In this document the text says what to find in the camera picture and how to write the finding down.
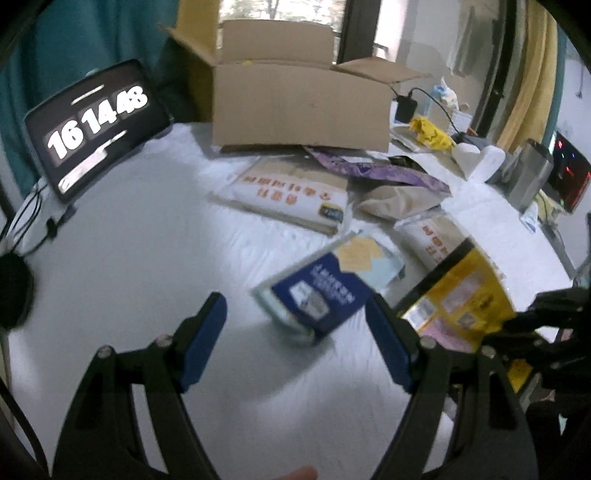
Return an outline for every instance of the black round object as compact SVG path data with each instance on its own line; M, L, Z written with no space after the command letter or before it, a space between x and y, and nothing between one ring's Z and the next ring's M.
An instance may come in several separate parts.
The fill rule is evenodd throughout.
M33 275L22 257L0 256L0 326L11 329L27 317L33 300Z

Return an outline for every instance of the tablet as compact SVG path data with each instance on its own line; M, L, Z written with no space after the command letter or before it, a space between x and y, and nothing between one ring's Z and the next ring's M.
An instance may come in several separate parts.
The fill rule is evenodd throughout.
M138 60L85 77L25 117L34 156L64 203L171 126Z

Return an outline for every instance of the teal curtain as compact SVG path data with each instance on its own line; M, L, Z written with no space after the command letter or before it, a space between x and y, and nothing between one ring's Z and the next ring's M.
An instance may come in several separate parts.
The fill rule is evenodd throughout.
M554 82L554 95L552 97L552 104L550 105L550 113L548 114L548 122L546 123L546 130L544 131L544 138L542 145L550 146L550 140L556 130L556 123L558 123L558 113L560 112L560 105L562 104L562 91L564 89L564 67L566 63L566 33L562 28L558 27L558 55L556 59L556 81Z
M177 120L190 116L183 52L158 24L176 23L178 0L54 0L0 72L0 132L18 187L39 178L23 135L26 113L68 85L129 59L150 71Z

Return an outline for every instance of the window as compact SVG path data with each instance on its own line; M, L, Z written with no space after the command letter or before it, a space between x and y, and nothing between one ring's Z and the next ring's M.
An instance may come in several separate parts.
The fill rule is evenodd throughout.
M329 25L335 32L335 58L346 0L222 0L220 22L235 18L260 18Z

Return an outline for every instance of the blue gripper pad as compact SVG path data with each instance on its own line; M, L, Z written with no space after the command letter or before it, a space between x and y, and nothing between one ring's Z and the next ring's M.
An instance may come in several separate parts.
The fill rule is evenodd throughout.
M365 319L393 382L406 392L413 392L415 380L410 372L409 354L375 298L365 304Z
M183 321L174 334L175 349L182 353L178 384L181 392L201 379L218 337L226 323L228 304L221 293L212 293L195 317Z

